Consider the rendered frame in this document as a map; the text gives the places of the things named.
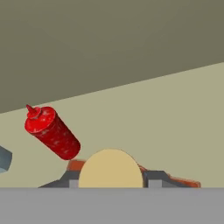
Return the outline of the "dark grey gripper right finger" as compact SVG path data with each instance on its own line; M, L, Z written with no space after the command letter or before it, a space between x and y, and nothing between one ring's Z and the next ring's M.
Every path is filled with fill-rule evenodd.
M148 188L186 187L176 180L172 180L164 171L144 171L144 186Z

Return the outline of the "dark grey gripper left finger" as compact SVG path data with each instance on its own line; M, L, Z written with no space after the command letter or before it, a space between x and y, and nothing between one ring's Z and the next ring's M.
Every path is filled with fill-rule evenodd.
M79 171L66 171L60 179L42 185L41 188L68 188L70 182L73 180L75 185L78 185L80 172Z

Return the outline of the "tan round shaker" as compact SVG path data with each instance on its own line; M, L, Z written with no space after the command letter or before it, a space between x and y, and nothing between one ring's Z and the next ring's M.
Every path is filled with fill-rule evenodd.
M142 188L143 174L136 160L123 150L100 150L83 165L79 188Z

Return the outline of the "red condiment bottle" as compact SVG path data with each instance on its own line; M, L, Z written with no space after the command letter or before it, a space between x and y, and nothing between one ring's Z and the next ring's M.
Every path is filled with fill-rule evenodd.
M26 106L25 130L64 160L75 158L81 143L52 107Z

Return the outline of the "orange flat object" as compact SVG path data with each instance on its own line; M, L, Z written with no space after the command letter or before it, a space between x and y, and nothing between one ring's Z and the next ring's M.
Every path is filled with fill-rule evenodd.
M66 169L68 171L80 171L84 164L85 164L84 160L76 160L76 159L71 160L68 163L68 166ZM185 179L185 178L176 178L170 175L169 173L166 173L166 175L168 176L170 180L177 181L178 183L181 183L181 184L186 184L189 187L196 187L196 188L201 187L201 183L199 181L194 181L194 180Z

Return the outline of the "grey-blue block object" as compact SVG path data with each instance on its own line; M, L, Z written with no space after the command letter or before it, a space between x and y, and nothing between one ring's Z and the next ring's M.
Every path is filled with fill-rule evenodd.
M0 173L7 172L11 166L12 153L0 146Z

